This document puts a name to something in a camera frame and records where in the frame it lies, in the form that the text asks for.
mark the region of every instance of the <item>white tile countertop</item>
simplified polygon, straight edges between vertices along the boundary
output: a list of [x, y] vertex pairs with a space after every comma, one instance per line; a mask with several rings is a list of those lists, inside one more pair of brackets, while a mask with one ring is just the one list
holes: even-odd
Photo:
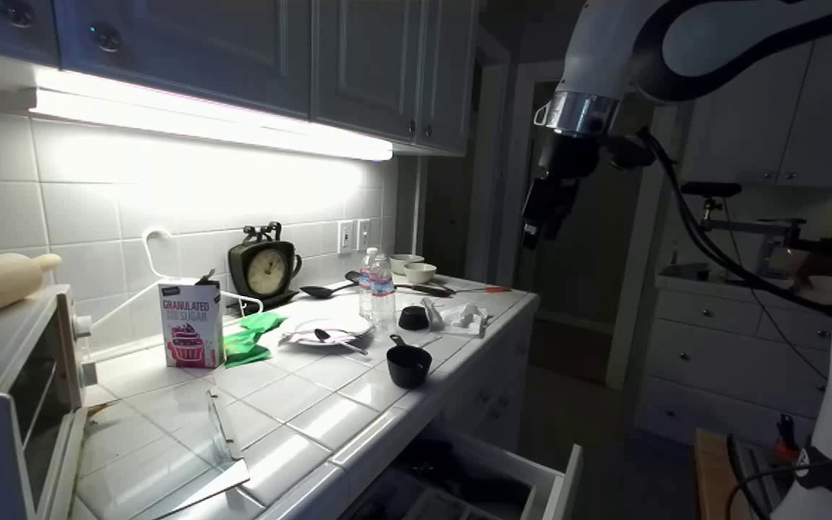
[[[436, 415], [461, 366], [537, 300], [449, 278], [446, 287], [454, 297], [432, 297], [441, 313], [477, 303], [493, 318], [485, 337], [400, 333], [432, 355], [426, 385], [410, 394], [390, 381], [390, 337], [376, 337], [367, 357], [272, 346], [259, 365], [176, 370], [155, 342], [100, 360], [98, 386], [85, 391], [98, 412], [88, 412], [72, 518], [162, 518], [218, 477], [227, 459], [208, 415], [208, 391], [218, 394], [233, 422], [250, 479], [176, 518], [290, 518], [312, 502], [337, 513]], [[399, 310], [415, 300], [422, 294], [406, 288], [394, 294]], [[303, 321], [358, 316], [358, 297], [293, 300], [276, 313], [286, 321], [263, 344], [276, 344]]]

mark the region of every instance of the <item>spoon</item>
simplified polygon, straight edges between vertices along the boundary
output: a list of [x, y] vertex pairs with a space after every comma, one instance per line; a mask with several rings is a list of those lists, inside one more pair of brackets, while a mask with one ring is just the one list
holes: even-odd
[[301, 287], [303, 294], [312, 300], [329, 300], [335, 292], [358, 287], [358, 272], [347, 272], [347, 284], [341, 287]]

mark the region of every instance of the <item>drawer handle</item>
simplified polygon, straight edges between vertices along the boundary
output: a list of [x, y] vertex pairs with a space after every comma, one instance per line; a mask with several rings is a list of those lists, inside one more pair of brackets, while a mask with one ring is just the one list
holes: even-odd
[[33, 8], [22, 0], [0, 0], [0, 18], [7, 21], [15, 28], [33, 25]]
[[121, 48], [121, 31], [111, 28], [110, 22], [88, 22], [88, 37], [94, 40], [94, 45], [107, 56]]

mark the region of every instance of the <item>doorway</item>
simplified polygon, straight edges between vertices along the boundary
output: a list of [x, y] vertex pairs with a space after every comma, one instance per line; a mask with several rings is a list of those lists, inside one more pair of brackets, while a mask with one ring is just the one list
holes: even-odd
[[[555, 92], [556, 76], [561, 64], [520, 67], [514, 105], [522, 105], [526, 112], [542, 106]], [[644, 125], [649, 125], [649, 106], [627, 99], [615, 132], [633, 132]], [[533, 141], [545, 131], [533, 126], [532, 118], [514, 118], [514, 132], [522, 132], [511, 141], [522, 141], [516, 154], [526, 194]], [[637, 174], [621, 174], [608, 160], [601, 160], [598, 171], [579, 184], [572, 214], [555, 239], [542, 239], [533, 252], [520, 249], [520, 243], [511, 245], [511, 284], [540, 294], [532, 365], [605, 385], [637, 188]]]

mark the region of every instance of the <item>bowl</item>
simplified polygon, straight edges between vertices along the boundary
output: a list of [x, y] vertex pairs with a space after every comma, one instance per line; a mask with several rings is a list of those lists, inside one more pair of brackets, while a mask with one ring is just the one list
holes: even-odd
[[422, 264], [422, 261], [425, 261], [425, 256], [419, 256], [419, 253], [393, 253], [393, 256], [390, 256], [390, 272], [393, 272], [393, 274], [406, 274], [406, 265], [410, 265], [410, 264]]
[[432, 355], [415, 346], [393, 346], [386, 349], [386, 366], [394, 386], [412, 391], [425, 385]]
[[432, 281], [436, 265], [432, 264], [406, 264], [406, 284], [412, 287], [425, 287], [426, 281]]

